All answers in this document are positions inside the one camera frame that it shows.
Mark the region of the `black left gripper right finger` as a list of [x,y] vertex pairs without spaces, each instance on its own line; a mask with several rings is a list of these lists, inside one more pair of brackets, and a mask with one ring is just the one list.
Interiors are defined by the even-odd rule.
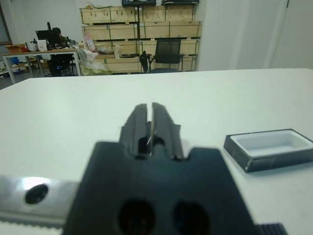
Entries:
[[184,160],[180,140],[180,125],[172,120],[165,106],[152,103],[152,143],[162,141],[167,156],[172,160]]

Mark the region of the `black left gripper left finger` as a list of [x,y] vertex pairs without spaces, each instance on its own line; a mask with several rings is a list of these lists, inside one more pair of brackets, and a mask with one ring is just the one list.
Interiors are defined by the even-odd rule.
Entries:
[[123,125],[119,143],[126,152],[135,158],[147,158],[150,154],[148,140],[150,139],[147,121],[147,105],[136,105]]

